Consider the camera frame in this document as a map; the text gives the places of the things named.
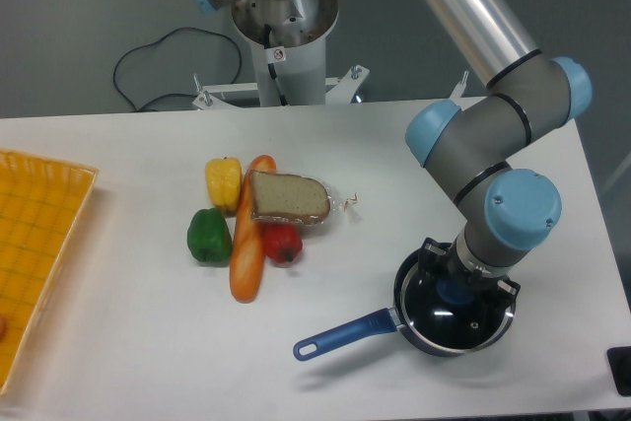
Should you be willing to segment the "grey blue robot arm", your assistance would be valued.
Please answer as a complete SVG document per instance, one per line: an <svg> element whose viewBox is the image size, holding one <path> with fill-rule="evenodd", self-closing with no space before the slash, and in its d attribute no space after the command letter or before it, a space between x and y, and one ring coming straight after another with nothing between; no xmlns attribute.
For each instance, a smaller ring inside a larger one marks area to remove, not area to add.
<svg viewBox="0 0 631 421"><path fill-rule="evenodd" d="M451 100L425 107L405 140L465 218L446 265L475 289L502 280L539 246L561 210L556 187L515 170L512 155L582 113L592 83L572 59L549 59L503 0L426 0L486 85L468 109ZM323 39L338 16L336 0L195 0L201 11L223 7L251 45L263 105L324 100Z"/></svg>

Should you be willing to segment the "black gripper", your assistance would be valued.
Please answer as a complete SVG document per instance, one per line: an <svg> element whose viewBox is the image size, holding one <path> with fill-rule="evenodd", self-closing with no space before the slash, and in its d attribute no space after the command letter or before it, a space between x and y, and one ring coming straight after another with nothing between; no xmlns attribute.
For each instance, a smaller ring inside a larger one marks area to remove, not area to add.
<svg viewBox="0 0 631 421"><path fill-rule="evenodd" d="M460 242L440 243L426 238L417 253L420 287L436 284L446 303L472 303L480 293L486 316L514 315L521 285L509 277L493 274Z"/></svg>

